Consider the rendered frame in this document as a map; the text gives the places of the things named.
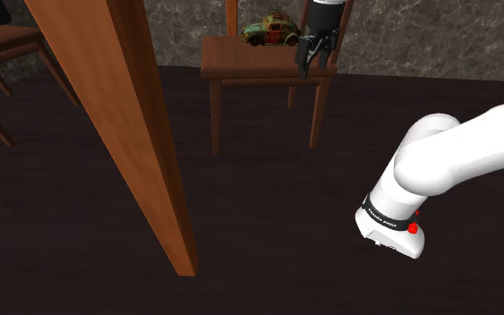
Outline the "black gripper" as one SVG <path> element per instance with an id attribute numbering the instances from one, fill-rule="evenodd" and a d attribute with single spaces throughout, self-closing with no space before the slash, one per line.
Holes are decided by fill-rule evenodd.
<path id="1" fill-rule="evenodd" d="M 345 6 L 344 1 L 309 1 L 307 4 L 307 26 L 311 35 L 299 38 L 295 52 L 298 78 L 301 80 L 307 78 L 310 64 L 319 50 L 319 68 L 326 67 L 330 54 L 337 46 L 338 27 Z"/>

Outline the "rusty green toy car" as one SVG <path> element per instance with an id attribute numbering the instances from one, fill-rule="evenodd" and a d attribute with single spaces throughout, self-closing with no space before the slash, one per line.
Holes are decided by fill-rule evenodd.
<path id="1" fill-rule="evenodd" d="M 298 25 L 284 10 L 270 10 L 261 22 L 243 28 L 240 38 L 253 47 L 289 46 L 297 44 L 302 35 Z"/>

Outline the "brown wooden chair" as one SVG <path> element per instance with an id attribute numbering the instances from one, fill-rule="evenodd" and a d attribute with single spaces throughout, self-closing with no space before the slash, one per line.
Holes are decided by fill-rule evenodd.
<path id="1" fill-rule="evenodd" d="M 201 42 L 201 77 L 209 82 L 212 153 L 220 148 L 221 91 L 229 88 L 288 87 L 288 107 L 295 103 L 299 86 L 316 88 L 309 147 L 318 145 L 320 127 L 329 94 L 330 80 L 337 74 L 337 58 L 355 0 L 305 0 L 300 28 L 307 26 L 309 1 L 344 1 L 336 49 L 325 68 L 319 68 L 320 50 L 305 80 L 298 78 L 294 47 L 257 46 L 244 43 L 236 32 L 237 0 L 226 0 L 225 36 L 207 36 Z"/>

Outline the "orange wooden table leg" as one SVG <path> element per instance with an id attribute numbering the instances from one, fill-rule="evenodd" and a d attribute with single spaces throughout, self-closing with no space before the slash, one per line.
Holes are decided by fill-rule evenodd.
<path id="1" fill-rule="evenodd" d="M 198 254 L 143 0 L 25 0 L 175 271 Z"/>

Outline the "dark wooden side table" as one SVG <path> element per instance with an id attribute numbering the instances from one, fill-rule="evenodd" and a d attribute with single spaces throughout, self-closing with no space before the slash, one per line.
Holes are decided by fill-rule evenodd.
<path id="1" fill-rule="evenodd" d="M 61 65 L 52 58 L 51 50 L 46 47 L 42 31 L 35 27 L 13 26 L 11 21 L 11 14 L 7 10 L 4 1 L 0 0 L 0 63 L 32 53 L 38 54 L 73 104 L 80 106 L 81 101 L 63 72 Z M 8 96 L 13 94 L 1 74 L 0 88 Z"/>

